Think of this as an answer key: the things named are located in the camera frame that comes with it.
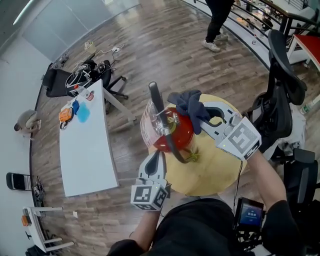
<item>black shirt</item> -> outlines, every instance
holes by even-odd
[[[143,250],[133,240],[116,242],[108,256],[249,256],[236,239],[231,208],[217,199],[200,199],[172,209],[162,220],[152,248]],[[305,255],[288,203],[275,203],[262,228],[264,247],[282,256]]]

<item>wire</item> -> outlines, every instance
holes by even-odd
[[[242,165],[243,165],[243,161],[241,161],[240,163],[240,169],[239,169],[239,173],[238,173],[238,179],[237,179],[237,182],[236,182],[236,188],[235,188],[235,193],[234,193],[234,199],[233,199],[233,213],[236,214],[236,197],[237,197],[237,194],[238,194],[238,188],[239,188],[239,180],[240,180],[240,174],[241,174],[241,171],[242,171]]]
[[[118,52],[120,52],[121,49],[122,49],[124,46],[125,46],[125,44],[121,44],[121,45],[119,45],[119,46],[116,45],[116,46],[114,46],[111,50],[107,50],[107,51],[100,50],[100,51],[98,51],[95,55],[99,54],[100,52],[103,53],[103,54],[107,54],[107,53],[111,52],[115,47],[118,47],[118,48],[119,48],[119,51],[118,51]],[[113,71],[116,71],[116,70],[117,70],[116,68],[113,69],[113,65],[114,65],[116,62],[119,61],[119,60],[115,59],[115,56],[114,56],[115,53],[116,53],[115,51],[112,52],[112,63],[111,63],[110,66],[109,66],[110,68],[107,69],[107,70],[113,70]],[[74,69],[71,71],[71,73],[73,73],[73,72],[75,71],[75,69],[79,66],[79,64],[84,63],[84,62],[86,61],[86,59],[87,59],[87,58],[85,58],[84,60],[78,61],[78,62],[75,64],[75,67],[74,67]]]

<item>gray cloth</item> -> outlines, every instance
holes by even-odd
[[[175,104],[176,110],[183,116],[189,116],[195,134],[201,133],[200,120],[210,121],[210,115],[202,102],[199,102],[201,91],[186,90],[182,93],[172,92],[168,102]]]

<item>person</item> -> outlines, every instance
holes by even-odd
[[[235,2],[235,4],[237,5],[237,6],[240,6],[241,7],[241,2],[240,2],[240,0],[234,0],[234,2]]]
[[[271,254],[305,255],[306,247],[291,215],[286,189],[260,151],[247,161],[266,207],[263,246]],[[108,256],[244,256],[233,230],[234,215],[222,200],[197,199],[173,208],[157,228],[160,211],[147,211],[129,239],[112,245]]]
[[[220,33],[222,25],[225,23],[234,0],[205,0],[206,4],[210,8],[212,17],[208,26],[207,36],[202,41],[202,45],[209,50],[218,53],[220,48],[215,44],[215,40],[227,40],[226,34]]]
[[[41,129],[41,122],[38,113],[30,109],[19,116],[13,128],[25,137],[26,135],[39,131]]]

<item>white shoe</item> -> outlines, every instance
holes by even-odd
[[[202,46],[205,48],[208,48],[209,50],[218,53],[220,52],[220,48],[218,46],[216,46],[216,44],[214,42],[207,42],[206,40],[202,41]]]
[[[214,40],[228,40],[228,36],[226,34],[218,34]]]
[[[41,130],[41,123],[42,123],[42,120],[38,120],[38,130],[40,131]]]

